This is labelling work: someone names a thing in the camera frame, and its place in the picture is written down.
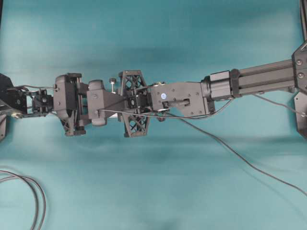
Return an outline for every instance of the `black bracket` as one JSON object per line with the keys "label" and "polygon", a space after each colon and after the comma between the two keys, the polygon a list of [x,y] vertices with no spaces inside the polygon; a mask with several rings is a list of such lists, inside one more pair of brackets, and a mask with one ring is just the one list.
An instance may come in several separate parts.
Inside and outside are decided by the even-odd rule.
{"label": "black bracket", "polygon": [[7,123],[7,116],[0,115],[0,141],[2,141],[6,136],[6,123]]}

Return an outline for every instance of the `black cable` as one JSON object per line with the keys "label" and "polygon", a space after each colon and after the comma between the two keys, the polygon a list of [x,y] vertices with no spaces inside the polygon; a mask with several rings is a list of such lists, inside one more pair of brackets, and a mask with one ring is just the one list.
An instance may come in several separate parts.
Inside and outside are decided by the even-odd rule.
{"label": "black cable", "polygon": [[137,113],[132,113],[132,112],[127,112],[127,111],[122,111],[122,110],[112,110],[112,109],[97,109],[97,111],[107,111],[107,112],[113,112],[113,113],[120,113],[120,114],[129,114],[129,115],[135,115],[135,116],[145,116],[145,117],[155,117],[155,118],[172,118],[172,119],[188,119],[188,120],[202,120],[202,119],[207,119],[210,118],[214,115],[217,115],[219,112],[223,111],[231,102],[233,99],[229,100],[226,104],[224,104],[219,110],[214,112],[213,114],[210,115],[198,115],[198,116],[159,116],[159,115],[148,115],[148,114],[137,114]]}
{"label": "black cable", "polygon": [[222,139],[220,139],[220,138],[217,137],[216,135],[211,134],[211,133],[209,133],[209,132],[207,132],[207,131],[205,131],[205,130],[203,130],[203,129],[201,129],[201,128],[198,128],[197,126],[191,124],[191,123],[188,122],[188,121],[185,121],[185,120],[181,120],[181,121],[184,122],[184,123],[186,123],[187,125],[191,126],[192,128],[194,128],[194,129],[200,131],[201,133],[206,134],[206,135],[212,137],[212,138],[215,139],[217,142],[223,144],[225,147],[227,147],[230,151],[232,151],[236,156],[238,156],[242,161],[244,161],[248,166],[250,166],[250,167],[253,168],[254,170],[256,170],[256,171],[258,171],[258,172],[260,172],[260,173],[262,173],[262,174],[264,174],[264,175],[266,175],[266,176],[268,176],[268,177],[271,177],[271,178],[273,178],[273,179],[276,180],[276,181],[279,181],[279,182],[281,182],[281,183],[283,183],[283,184],[286,184],[286,185],[288,185],[288,186],[290,186],[290,187],[292,187],[292,188],[294,188],[294,189],[300,191],[300,192],[301,192],[302,194],[304,194],[305,196],[307,196],[307,192],[305,192],[303,189],[299,188],[298,186],[296,186],[296,185],[294,185],[294,184],[291,184],[291,183],[289,183],[289,182],[287,182],[287,181],[284,181],[284,180],[282,180],[282,179],[280,179],[280,178],[278,178],[278,177],[276,177],[276,176],[273,176],[272,174],[270,174],[270,173],[268,173],[268,172],[265,172],[265,171],[263,171],[263,170],[257,168],[256,166],[254,166],[252,163],[250,163],[248,160],[246,160],[243,156],[241,156],[238,152],[236,152],[233,148],[231,148],[228,144],[226,144]]}
{"label": "black cable", "polygon": [[267,98],[265,98],[265,97],[261,97],[261,96],[259,96],[259,95],[257,95],[257,94],[253,94],[253,95],[254,95],[255,97],[258,97],[258,98],[264,100],[264,101],[270,102],[270,103],[272,103],[272,104],[274,104],[274,105],[278,105],[278,106],[285,107],[286,109],[289,109],[289,110],[292,111],[293,113],[299,114],[299,115],[301,115],[302,117],[307,117],[306,113],[301,113],[301,112],[299,112],[299,111],[297,111],[297,110],[295,110],[295,109],[293,109],[293,108],[291,108],[291,107],[289,107],[289,106],[287,106],[287,105],[285,105],[285,104],[282,104],[282,103],[278,103],[278,102],[272,101],[272,100],[267,99]]}

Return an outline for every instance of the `teal background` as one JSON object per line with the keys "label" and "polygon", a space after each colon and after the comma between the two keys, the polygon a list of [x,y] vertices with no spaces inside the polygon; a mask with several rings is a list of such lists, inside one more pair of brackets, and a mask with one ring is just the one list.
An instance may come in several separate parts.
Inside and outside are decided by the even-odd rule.
{"label": "teal background", "polygon": [[[0,71],[14,85],[80,72],[110,88],[124,69],[141,69],[147,83],[200,81],[290,59],[302,42],[298,0],[5,0]],[[265,96],[293,106],[293,94]],[[291,112],[246,96],[195,124],[307,189],[307,143]],[[185,124],[152,119],[146,137],[123,133],[115,119],[73,138],[53,116],[12,120],[0,168],[43,185],[45,230],[307,228],[306,197]],[[0,185],[1,230],[29,229],[33,214],[23,183]]]}

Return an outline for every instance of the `cable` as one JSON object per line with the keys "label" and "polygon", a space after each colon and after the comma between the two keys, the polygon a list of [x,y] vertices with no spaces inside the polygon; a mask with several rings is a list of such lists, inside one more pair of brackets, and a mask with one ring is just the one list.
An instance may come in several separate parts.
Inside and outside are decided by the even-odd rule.
{"label": "cable", "polygon": [[295,110],[295,109],[293,109],[293,108],[291,108],[291,107],[289,107],[289,106],[287,106],[287,105],[285,105],[285,104],[281,104],[281,103],[277,103],[277,102],[271,101],[270,99],[267,99],[267,98],[265,98],[265,97],[261,97],[261,96],[259,96],[259,95],[257,95],[257,94],[253,94],[253,95],[254,95],[255,97],[258,97],[258,98],[260,98],[260,99],[263,99],[263,100],[265,100],[265,101],[267,101],[267,102],[270,102],[270,103],[272,103],[272,104],[275,104],[275,105],[279,105],[279,106],[285,107],[285,108],[289,109],[290,111],[292,111],[293,113],[296,113],[296,114],[301,115],[302,117],[307,117],[306,113],[301,113],[301,112],[299,112],[299,111],[297,111],[297,110]]}
{"label": "cable", "polygon": [[[45,196],[44,190],[39,185],[39,183],[36,180],[34,180],[33,178],[27,177],[27,176],[21,176],[21,177],[24,178],[25,180],[28,180],[28,181],[31,181],[32,183],[34,183],[41,193],[41,196],[42,196],[42,199],[43,199],[43,213],[42,213],[42,218],[40,220],[40,223],[38,225],[38,229],[40,230],[43,223],[44,223],[45,216],[46,216],[46,196]],[[4,182],[4,181],[8,181],[8,180],[14,180],[14,179],[18,179],[18,177],[8,176],[8,177],[0,179],[0,183]]]}
{"label": "cable", "polygon": [[156,118],[202,120],[202,119],[207,119],[207,118],[210,118],[210,117],[212,117],[214,115],[217,115],[219,112],[223,111],[232,101],[233,101],[233,99],[229,100],[226,104],[224,104],[219,110],[217,110],[213,114],[210,114],[210,115],[198,115],[198,116],[176,116],[176,115],[172,115],[172,116],[158,116],[158,115],[137,114],[137,113],[127,112],[127,111],[111,110],[111,109],[97,109],[97,111],[102,110],[102,111],[113,112],[113,113],[121,113],[121,114],[129,114],[129,115],[145,116],[145,117],[156,117]]}
{"label": "cable", "polygon": [[238,152],[236,152],[233,148],[231,148],[228,144],[226,144],[222,139],[220,139],[220,138],[217,137],[216,135],[211,134],[211,133],[209,133],[209,132],[207,132],[207,131],[205,131],[205,130],[203,130],[203,129],[201,129],[201,128],[198,128],[197,126],[193,125],[192,123],[190,123],[190,122],[188,122],[188,121],[185,121],[185,120],[181,120],[181,121],[184,122],[184,123],[186,123],[187,125],[191,126],[192,128],[194,128],[194,129],[200,131],[201,133],[206,134],[206,135],[212,137],[213,139],[215,139],[215,140],[218,141],[219,143],[223,144],[225,147],[227,147],[230,151],[232,151],[236,156],[238,156],[242,161],[244,161],[248,166],[250,166],[250,167],[253,168],[254,170],[256,170],[256,171],[258,171],[258,172],[260,172],[260,173],[262,173],[262,174],[264,174],[264,175],[266,175],[266,176],[268,176],[268,177],[271,177],[271,178],[273,178],[273,179],[276,180],[276,181],[279,181],[279,182],[281,182],[281,183],[283,183],[283,184],[286,184],[286,185],[288,185],[288,186],[290,186],[290,187],[292,187],[292,188],[298,190],[299,192],[301,192],[301,193],[304,194],[305,196],[307,196],[307,192],[305,192],[303,189],[299,188],[298,186],[296,186],[296,185],[294,185],[294,184],[291,184],[291,183],[289,183],[289,182],[286,182],[286,181],[284,181],[284,180],[282,180],[282,179],[280,179],[280,178],[278,178],[278,177],[276,177],[276,176],[273,176],[272,174],[269,174],[268,172],[265,172],[265,171],[263,171],[263,170],[257,168],[256,166],[254,166],[252,163],[250,163],[248,160],[246,160],[243,156],[241,156]]}
{"label": "cable", "polygon": [[37,222],[37,217],[38,217],[38,198],[37,198],[37,194],[36,194],[35,189],[22,176],[19,176],[17,174],[14,174],[14,173],[9,172],[9,171],[4,171],[4,170],[0,170],[0,173],[5,173],[5,174],[11,175],[13,177],[17,177],[18,179],[22,180],[23,182],[25,182],[30,187],[30,189],[33,193],[33,196],[34,196],[34,200],[35,200],[35,214],[34,214],[34,219],[33,219],[33,223],[32,223],[32,226],[31,226],[31,230],[34,230],[36,222]]}
{"label": "cable", "polygon": [[19,85],[19,86],[14,86],[12,88],[8,88],[7,90],[17,90],[19,88],[24,88],[24,87],[29,87],[29,88],[34,88],[34,89],[49,89],[49,90],[54,90],[58,91],[58,88],[54,87],[48,87],[48,86],[32,86],[32,85]]}

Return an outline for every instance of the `black plastic part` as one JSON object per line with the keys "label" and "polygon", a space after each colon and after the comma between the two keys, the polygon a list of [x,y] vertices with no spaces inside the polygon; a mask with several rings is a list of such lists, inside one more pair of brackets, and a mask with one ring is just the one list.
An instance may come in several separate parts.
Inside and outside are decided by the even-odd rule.
{"label": "black plastic part", "polygon": [[302,23],[302,32],[304,41],[307,40],[307,12],[306,12],[307,0],[300,1],[300,15],[301,15],[301,23]]}
{"label": "black plastic part", "polygon": [[2,18],[2,8],[3,8],[3,0],[0,0],[0,27],[1,27],[1,18]]}
{"label": "black plastic part", "polygon": [[11,88],[14,88],[11,79],[0,74],[0,114],[26,114],[26,96],[21,91]]}
{"label": "black plastic part", "polygon": [[240,71],[238,69],[233,69],[229,72],[232,96],[234,96],[235,98],[242,97],[239,93],[239,77],[240,77]]}
{"label": "black plastic part", "polygon": [[6,136],[7,119],[8,117],[6,115],[0,115],[0,141]]}
{"label": "black plastic part", "polygon": [[294,64],[295,86],[307,94],[307,41],[305,41],[292,55]]}

